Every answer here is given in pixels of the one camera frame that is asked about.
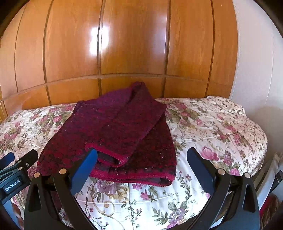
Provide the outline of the floral quilted bedspread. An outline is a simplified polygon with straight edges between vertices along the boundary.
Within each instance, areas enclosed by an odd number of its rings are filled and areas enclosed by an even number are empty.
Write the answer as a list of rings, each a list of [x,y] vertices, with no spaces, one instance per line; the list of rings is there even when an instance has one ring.
[[[97,229],[168,229],[197,215],[210,195],[205,193],[187,163],[194,147],[216,168],[232,175],[260,170],[268,147],[261,127],[231,100],[156,99],[167,105],[166,120],[177,156],[177,173],[170,186],[114,183],[87,179],[75,195]],[[17,111],[1,123],[1,158],[15,160],[44,146],[70,117],[75,103]]]

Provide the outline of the dark red floral sweater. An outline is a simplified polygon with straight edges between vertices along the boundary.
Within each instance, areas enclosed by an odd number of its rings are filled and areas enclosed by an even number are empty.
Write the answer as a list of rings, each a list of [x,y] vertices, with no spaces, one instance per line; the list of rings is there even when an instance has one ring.
[[[165,111],[166,105],[156,101],[143,82],[80,101],[44,147],[37,170],[52,175],[96,150],[98,159],[92,177],[171,185],[177,158]]]

